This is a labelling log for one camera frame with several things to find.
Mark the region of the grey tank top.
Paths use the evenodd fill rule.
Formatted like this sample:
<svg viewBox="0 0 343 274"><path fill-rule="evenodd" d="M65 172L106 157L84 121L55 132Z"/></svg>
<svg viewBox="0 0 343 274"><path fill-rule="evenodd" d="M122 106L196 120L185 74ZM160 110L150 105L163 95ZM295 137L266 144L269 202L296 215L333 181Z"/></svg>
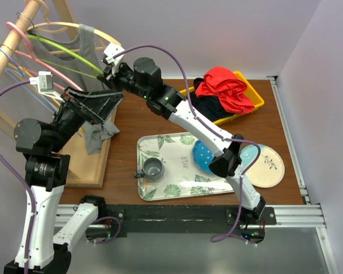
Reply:
<svg viewBox="0 0 343 274"><path fill-rule="evenodd" d="M95 53L94 28L80 24L77 36L70 42L60 42L29 30L37 58L57 69L86 92L103 91L106 86L97 79L101 66ZM104 124L85 122L85 147L89 155L102 150L103 141L119 134L120 130L108 120Z"/></svg>

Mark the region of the yellow plastic hanger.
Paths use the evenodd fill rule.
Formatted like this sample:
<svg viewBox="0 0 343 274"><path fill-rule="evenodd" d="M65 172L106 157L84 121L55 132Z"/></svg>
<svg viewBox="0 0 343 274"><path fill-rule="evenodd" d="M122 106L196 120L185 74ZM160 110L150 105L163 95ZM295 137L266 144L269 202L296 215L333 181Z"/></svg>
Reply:
<svg viewBox="0 0 343 274"><path fill-rule="evenodd" d="M36 72L33 72L31 70L29 70L28 68L25 68L23 66L20 66L18 63L17 65L23 70L23 72L26 72L28 74L28 77L29 78L29 75L30 77L32 76L37 76L37 73ZM57 105L59 105L59 103L54 100L54 99L48 99L50 101L50 103L52 103L53 105L55 105L57 107ZM12 136L13 134L13 130L14 130L14 127L15 127L16 123L15 121L12 120L12 118L10 118L3 110L0 109L0 130L3 131L5 134L7 134L8 136Z"/></svg>

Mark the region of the green hanger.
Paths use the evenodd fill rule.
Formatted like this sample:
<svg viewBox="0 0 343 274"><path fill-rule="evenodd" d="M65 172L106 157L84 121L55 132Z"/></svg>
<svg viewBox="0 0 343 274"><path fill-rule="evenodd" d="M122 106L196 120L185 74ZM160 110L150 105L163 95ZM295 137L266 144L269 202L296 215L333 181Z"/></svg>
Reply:
<svg viewBox="0 0 343 274"><path fill-rule="evenodd" d="M55 41L41 35L59 34L66 30L76 32L70 42ZM90 78L102 73L96 52L105 49L105 42L110 38L103 31L83 24L46 22L30 27L27 37L36 56L50 65Z"/></svg>

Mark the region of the pink plastic hanger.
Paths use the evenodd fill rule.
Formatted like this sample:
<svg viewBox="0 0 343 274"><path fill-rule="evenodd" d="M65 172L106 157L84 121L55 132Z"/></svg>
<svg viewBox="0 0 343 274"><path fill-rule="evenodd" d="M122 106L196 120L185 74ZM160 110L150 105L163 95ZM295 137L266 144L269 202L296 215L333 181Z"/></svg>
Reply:
<svg viewBox="0 0 343 274"><path fill-rule="evenodd" d="M56 76L60 77L66 83L71 85L71 87L74 87L75 89L82 91L82 89L79 87L79 85L77 85L75 82L73 82L70 78L68 78L67 76L63 75L57 69L51 67L49 64L47 64L47 63L45 63L45 62L43 62L43 61L41 61L41 60L39 60L37 58L37 56L35 55L35 53L33 51L33 44L32 44L32 42L30 41L30 39L26 36L26 34L19 27L17 27L12 22L6 22L6 27L9 30L14 30L16 32L16 34L18 34L19 37L22 38L22 40L24 40L25 49L27 50L27 54L25 54L24 52L18 51L18 50L16 51L17 54L19 54L21 56L24 56L24 57L27 57L27 58L31 59L32 61L34 61L35 63L38 63L39 65L47 68L49 71L54 73Z"/></svg>

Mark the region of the dark navy maroon garment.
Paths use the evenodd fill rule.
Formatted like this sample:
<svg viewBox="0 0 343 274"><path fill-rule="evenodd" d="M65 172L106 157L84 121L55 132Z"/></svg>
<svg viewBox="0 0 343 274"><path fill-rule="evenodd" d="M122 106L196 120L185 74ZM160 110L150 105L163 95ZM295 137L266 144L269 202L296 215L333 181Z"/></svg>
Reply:
<svg viewBox="0 0 343 274"><path fill-rule="evenodd" d="M224 110L219 99L216 96L197 97L197 88L203 81L204 80L202 78L195 78L193 81L193 87L195 91L190 93L192 105L196 108L196 110L198 110L202 115L204 115L212 122L234 116L233 113L229 113Z"/></svg>

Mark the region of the red tank top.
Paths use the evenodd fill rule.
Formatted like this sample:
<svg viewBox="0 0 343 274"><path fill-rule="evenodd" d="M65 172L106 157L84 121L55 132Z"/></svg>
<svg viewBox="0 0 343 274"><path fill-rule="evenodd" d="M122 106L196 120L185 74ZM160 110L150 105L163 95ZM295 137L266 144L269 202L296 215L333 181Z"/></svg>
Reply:
<svg viewBox="0 0 343 274"><path fill-rule="evenodd" d="M195 94L198 98L216 97L226 112L244 115L254 110L254 103L245 94L247 88L248 85L229 69L213 67L205 73Z"/></svg>

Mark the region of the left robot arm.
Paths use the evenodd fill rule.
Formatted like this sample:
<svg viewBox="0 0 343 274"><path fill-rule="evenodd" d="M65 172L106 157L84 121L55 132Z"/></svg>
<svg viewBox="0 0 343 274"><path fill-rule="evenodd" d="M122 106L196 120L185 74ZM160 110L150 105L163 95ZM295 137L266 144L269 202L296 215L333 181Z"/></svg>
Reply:
<svg viewBox="0 0 343 274"><path fill-rule="evenodd" d="M26 159L27 210L21 246L4 273L66 273L88 226L112 221L104 198L87 195L65 226L54 230L70 164L61 150L85 122L108 120L122 99L123 93L113 90L88 94L67 88L52 122L27 118L16 125L16 150Z"/></svg>

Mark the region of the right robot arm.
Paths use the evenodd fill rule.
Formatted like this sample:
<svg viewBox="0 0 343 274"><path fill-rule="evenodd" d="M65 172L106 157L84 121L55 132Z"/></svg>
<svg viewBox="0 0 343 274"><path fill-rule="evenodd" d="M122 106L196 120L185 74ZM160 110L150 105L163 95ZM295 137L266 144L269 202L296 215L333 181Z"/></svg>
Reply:
<svg viewBox="0 0 343 274"><path fill-rule="evenodd" d="M99 80L144 99L151 112L184 128L211 150L214 158L209 169L231 185L245 221L257 224L264 216L266 202L245 175L248 168L240 157L241 143L245 141L242 135L219 128L195 110L182 93L164 84L161 69L151 58L138 58L133 67L120 57L104 57L102 62L105 68Z"/></svg>

